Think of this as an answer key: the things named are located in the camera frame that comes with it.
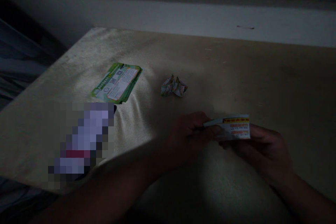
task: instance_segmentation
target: hand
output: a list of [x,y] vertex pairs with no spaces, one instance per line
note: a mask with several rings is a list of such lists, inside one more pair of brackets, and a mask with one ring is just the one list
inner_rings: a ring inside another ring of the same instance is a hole
[[251,139],[236,142],[236,153],[272,186],[294,174],[292,160],[280,133],[250,124]]
[[207,121],[210,118],[204,112],[183,115],[176,120],[170,136],[156,155],[165,169],[193,162],[197,154],[221,131],[218,125],[204,128],[203,123]]

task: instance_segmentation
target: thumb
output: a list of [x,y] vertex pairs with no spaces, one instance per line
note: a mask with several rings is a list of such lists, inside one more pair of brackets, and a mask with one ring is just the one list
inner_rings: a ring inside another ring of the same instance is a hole
[[212,125],[206,127],[203,131],[200,132],[197,136],[195,136],[195,141],[198,144],[205,146],[209,141],[211,141],[219,132],[221,132],[222,128],[218,125]]
[[234,149],[241,158],[257,170],[263,169],[268,162],[268,159],[264,155],[248,143],[240,141]]

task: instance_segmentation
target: yellow label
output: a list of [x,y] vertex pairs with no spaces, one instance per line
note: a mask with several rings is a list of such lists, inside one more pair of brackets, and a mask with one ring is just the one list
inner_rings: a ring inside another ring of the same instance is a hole
[[238,117],[238,118],[224,118],[223,123],[231,124],[231,123],[249,123],[250,120],[248,118],[244,117]]

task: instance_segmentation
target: white wall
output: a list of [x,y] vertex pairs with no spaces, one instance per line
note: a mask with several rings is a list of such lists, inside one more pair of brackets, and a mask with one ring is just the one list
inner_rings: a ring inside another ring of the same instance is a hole
[[326,9],[283,0],[10,1],[66,47],[93,26],[336,47],[333,3]]

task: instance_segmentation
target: table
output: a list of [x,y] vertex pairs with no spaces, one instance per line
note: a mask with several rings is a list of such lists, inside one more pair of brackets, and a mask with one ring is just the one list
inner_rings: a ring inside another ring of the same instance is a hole
[[[336,200],[336,49],[93,28],[0,113],[1,175],[50,188],[48,163],[81,116],[90,91],[114,62],[143,68],[118,106],[106,162],[169,133],[174,118],[198,110],[216,118],[249,114],[280,131],[297,173]],[[184,98],[161,97],[170,74]],[[77,187],[69,184],[59,190]],[[164,176],[137,207],[168,222],[291,220],[286,207],[232,150],[213,142],[199,161]]]

